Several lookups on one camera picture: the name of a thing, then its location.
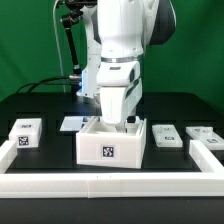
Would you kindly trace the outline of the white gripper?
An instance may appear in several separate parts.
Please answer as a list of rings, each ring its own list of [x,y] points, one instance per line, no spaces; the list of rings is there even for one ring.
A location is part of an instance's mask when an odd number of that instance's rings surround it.
[[[102,117],[106,124],[121,126],[142,97],[142,80],[138,61],[102,62],[97,74]]]

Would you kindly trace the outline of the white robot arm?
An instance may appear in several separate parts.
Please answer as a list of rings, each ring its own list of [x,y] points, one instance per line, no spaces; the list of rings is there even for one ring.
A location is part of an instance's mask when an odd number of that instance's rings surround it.
[[[146,47],[176,29],[171,0],[96,0],[83,8],[87,65],[80,96],[97,99],[103,121],[122,126],[142,97]]]

